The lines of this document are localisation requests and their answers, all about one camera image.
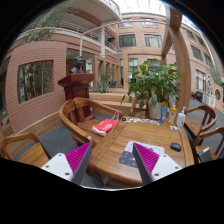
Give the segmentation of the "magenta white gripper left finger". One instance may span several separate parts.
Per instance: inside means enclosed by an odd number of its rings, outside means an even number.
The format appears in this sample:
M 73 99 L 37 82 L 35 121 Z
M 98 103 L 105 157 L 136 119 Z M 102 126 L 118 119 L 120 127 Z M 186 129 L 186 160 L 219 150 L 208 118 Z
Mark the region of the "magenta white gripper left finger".
M 92 154 L 92 144 L 84 144 L 67 154 L 58 153 L 42 169 L 79 185 Z

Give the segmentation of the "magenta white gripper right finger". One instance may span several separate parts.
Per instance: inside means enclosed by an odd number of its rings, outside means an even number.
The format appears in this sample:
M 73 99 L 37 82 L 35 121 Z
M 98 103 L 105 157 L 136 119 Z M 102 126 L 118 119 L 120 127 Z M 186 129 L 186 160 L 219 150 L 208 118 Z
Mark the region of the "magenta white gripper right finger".
M 143 185 L 181 170 L 181 167 L 167 154 L 158 155 L 136 142 L 133 144 L 133 155 L 136 159 Z

